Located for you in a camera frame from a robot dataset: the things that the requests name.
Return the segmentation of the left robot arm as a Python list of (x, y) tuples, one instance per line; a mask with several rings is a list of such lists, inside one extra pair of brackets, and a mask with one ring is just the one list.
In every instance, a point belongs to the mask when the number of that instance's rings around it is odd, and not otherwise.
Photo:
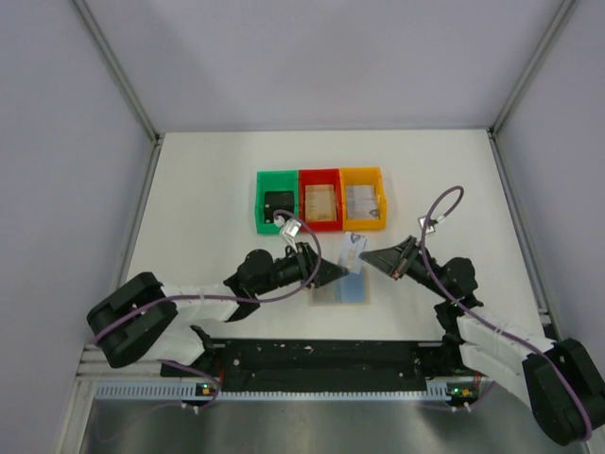
[(204, 322), (239, 322), (261, 305), (275, 302), (274, 290), (289, 287), (297, 294), (347, 275), (345, 268), (322, 258), (305, 242), (286, 247), (281, 258), (257, 249), (215, 286), (172, 286), (150, 271), (141, 272), (94, 306), (86, 321), (95, 345), (113, 368), (139, 360), (190, 366), (214, 349)]

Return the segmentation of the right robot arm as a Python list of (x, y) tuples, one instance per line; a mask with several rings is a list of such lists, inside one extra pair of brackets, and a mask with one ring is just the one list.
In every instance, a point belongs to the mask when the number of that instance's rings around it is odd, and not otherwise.
[(443, 298), (434, 309), (454, 364), (517, 397), (556, 444), (569, 445), (603, 427), (604, 379), (583, 344), (534, 335), (491, 313), (475, 297), (470, 259), (439, 265), (413, 236), (359, 257), (394, 280), (408, 277)]

